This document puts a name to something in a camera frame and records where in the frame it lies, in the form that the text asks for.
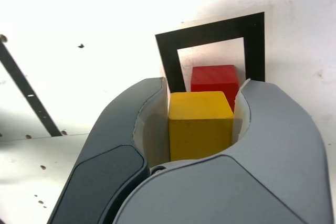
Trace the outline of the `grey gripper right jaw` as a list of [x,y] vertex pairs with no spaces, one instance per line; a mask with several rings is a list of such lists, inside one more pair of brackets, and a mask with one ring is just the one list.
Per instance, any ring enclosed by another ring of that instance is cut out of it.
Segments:
[[115,223],[329,223],[326,149],[311,116],[274,84],[237,95],[234,143],[142,182]]

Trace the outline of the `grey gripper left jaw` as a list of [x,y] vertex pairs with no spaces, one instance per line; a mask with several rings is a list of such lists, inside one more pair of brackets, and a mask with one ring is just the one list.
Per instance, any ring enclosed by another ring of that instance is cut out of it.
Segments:
[[102,111],[49,223],[112,223],[150,168],[170,161],[166,79],[144,79]]

